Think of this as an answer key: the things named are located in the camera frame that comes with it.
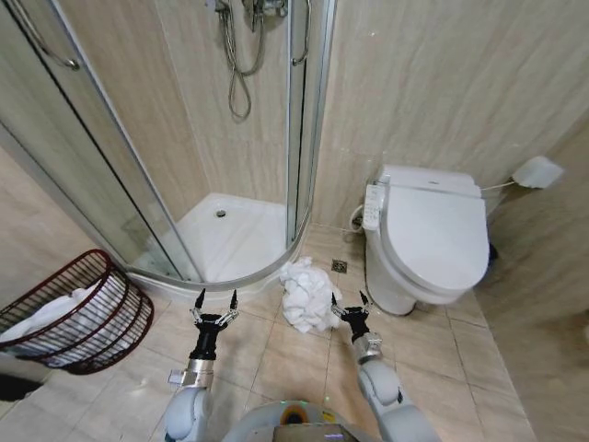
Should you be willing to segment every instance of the tile floor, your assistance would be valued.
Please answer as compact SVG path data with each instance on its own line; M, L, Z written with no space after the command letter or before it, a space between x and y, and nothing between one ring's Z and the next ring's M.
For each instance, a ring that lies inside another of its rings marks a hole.
M303 249L357 305L364 289L362 237L312 226ZM346 274L331 259L348 262ZM209 440L220 440L246 411L265 402L323 402L378 436L357 385L346 328L301 334L281 312L282 289L243 303L219 336ZM186 304L155 298L156 318L142 344L117 366L87 377L56 371L0 421L13 442L163 440L162 415L173 389L171 368L184 367L196 331ZM535 441L502 358L473 295L447 308L418 306L406 318L374 308L371 329L386 360L445 442Z

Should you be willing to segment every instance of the toilet lid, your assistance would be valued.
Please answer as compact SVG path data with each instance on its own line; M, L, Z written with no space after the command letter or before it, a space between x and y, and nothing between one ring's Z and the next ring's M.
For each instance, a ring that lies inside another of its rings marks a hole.
M418 285L464 291L487 270L485 203L478 197L390 187L381 226L389 259Z

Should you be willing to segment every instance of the chrome handle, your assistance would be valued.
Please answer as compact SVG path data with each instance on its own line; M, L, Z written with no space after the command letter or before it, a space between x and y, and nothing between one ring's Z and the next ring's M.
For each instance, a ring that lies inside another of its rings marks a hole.
M49 47L45 39L43 39L43 36L40 35L40 32L33 23L32 19L30 18L29 12L27 12L27 9L22 5L22 3L20 3L20 0L10 0L9 3L12 4L12 7L16 15L22 22L23 26L29 32L30 37L35 41L35 44L39 46L39 49L41 49L45 55L50 57L54 62L56 62L61 67L67 67L73 71L77 71L80 69L80 64L77 62L77 60L73 58L64 59Z
M311 30L311 0L306 0L305 50L299 58L292 60L293 66L300 65L309 54L309 32Z

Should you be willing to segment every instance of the wicker basket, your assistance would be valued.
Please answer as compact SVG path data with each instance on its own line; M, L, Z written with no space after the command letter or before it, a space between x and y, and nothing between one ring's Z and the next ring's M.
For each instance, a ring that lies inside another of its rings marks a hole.
M102 250L87 251L3 308L0 332L58 297L94 285L70 312L31 334L0 343L0 351L78 375L123 359L149 330L154 306Z

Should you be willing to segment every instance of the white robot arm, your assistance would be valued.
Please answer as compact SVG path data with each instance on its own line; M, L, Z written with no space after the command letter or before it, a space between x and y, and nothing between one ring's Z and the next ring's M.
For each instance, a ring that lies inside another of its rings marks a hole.
M166 442L199 442L204 440L211 414L210 388L213 384L213 363L219 332L237 317L237 291L233 292L229 311L224 315L201 313L203 289L191 310L199 339L189 355L186 369L172 370L168 382L179 391L166 408Z
M340 308L331 299L331 310L352 328L352 345L359 364L358 384L386 442L440 442L423 413L401 387L397 373L383 361L382 339L366 326L368 298L360 292L363 307Z
M352 344L358 361L358 383L378 421L386 442L440 442L423 414L402 388L397 373L382 359L382 340L366 326L368 299L360 292L363 307L331 309L352 328ZM172 371L169 381L181 386L166 410L167 442L200 442L205 439L210 415L216 335L237 316L237 295L223 316L201 314L204 291L192 310L199 340L183 371ZM304 401L280 401L252 410L229 429L223 442L282 442L326 440L374 442L361 429L320 405Z

